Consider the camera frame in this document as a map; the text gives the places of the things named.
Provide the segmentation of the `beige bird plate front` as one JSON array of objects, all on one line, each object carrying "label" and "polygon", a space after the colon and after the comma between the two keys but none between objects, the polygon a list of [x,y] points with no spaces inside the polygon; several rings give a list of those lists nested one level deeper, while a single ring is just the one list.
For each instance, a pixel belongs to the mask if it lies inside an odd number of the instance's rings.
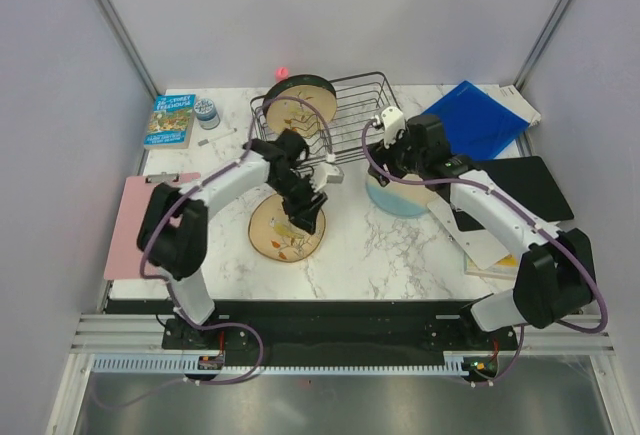
[{"label": "beige bird plate front", "polygon": [[266,95],[265,101],[272,99],[276,101],[271,102],[263,112],[267,126],[275,134],[290,129],[310,138],[323,127],[315,110],[327,123],[334,118],[337,111],[334,92],[309,83],[273,87]]}]

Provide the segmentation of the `cream and blue plate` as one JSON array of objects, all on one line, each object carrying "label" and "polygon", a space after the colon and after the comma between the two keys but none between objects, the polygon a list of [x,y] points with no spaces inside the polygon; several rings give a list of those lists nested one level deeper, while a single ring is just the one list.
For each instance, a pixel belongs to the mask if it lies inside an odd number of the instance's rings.
[{"label": "cream and blue plate", "polygon": [[371,175],[366,178],[365,188],[380,210],[397,218],[419,218],[429,211],[428,204],[439,198],[436,192],[423,185],[390,181],[381,186]]}]

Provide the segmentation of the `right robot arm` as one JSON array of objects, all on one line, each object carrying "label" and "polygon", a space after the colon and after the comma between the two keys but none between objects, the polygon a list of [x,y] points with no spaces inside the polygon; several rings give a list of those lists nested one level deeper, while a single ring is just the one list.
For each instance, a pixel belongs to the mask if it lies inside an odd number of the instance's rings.
[{"label": "right robot arm", "polygon": [[458,323],[465,346],[481,348],[495,330],[508,326],[569,327],[566,316],[591,302],[598,305],[600,321],[580,327],[580,332],[595,334],[606,328],[607,306],[584,232],[563,231],[535,215],[469,156],[453,154],[435,115],[406,118],[398,108],[389,107],[364,128],[384,133],[379,142],[362,144],[369,172],[381,186],[394,181],[429,188],[478,221],[519,264],[512,289],[474,302]]}]

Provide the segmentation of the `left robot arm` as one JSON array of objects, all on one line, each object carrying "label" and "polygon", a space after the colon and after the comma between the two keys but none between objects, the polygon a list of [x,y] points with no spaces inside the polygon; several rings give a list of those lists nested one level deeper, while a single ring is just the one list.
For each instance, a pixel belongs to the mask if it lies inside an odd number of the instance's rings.
[{"label": "left robot arm", "polygon": [[286,129],[271,142],[248,141],[239,159],[182,188],[160,183],[153,189],[136,240],[139,272],[150,279],[146,266],[159,270],[155,277],[167,284],[174,307],[187,321],[185,337],[196,347],[211,347],[220,333],[210,317],[215,304],[201,272],[209,222],[245,192],[266,184],[282,198],[289,222],[313,235],[327,196],[311,176],[297,171],[299,159],[308,155],[305,139]]}]

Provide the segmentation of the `beige bird plate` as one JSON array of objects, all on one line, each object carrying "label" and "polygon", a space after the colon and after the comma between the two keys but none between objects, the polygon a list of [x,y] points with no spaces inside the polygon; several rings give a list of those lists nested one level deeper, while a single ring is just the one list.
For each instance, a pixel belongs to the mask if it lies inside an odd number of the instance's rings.
[{"label": "beige bird plate", "polygon": [[275,134],[290,129],[310,138],[323,127],[315,110],[327,123],[334,118],[337,111],[334,92],[309,83],[273,87],[266,95],[265,101],[272,99],[276,101],[271,102],[263,112],[267,126]]},{"label": "beige bird plate", "polygon": [[261,202],[251,215],[248,236],[252,247],[261,255],[284,263],[308,258],[321,244],[326,217],[320,211],[313,235],[294,226],[282,207],[282,197],[273,194]]}]

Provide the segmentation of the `dark teal plate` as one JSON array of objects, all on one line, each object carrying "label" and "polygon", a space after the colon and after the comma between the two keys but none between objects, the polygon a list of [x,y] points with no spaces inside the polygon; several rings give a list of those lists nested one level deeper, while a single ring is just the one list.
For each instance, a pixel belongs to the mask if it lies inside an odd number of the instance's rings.
[{"label": "dark teal plate", "polygon": [[336,101],[334,86],[325,78],[312,74],[292,75],[277,82],[265,95],[263,105],[266,106],[271,100],[282,96],[294,97],[308,103]]}]

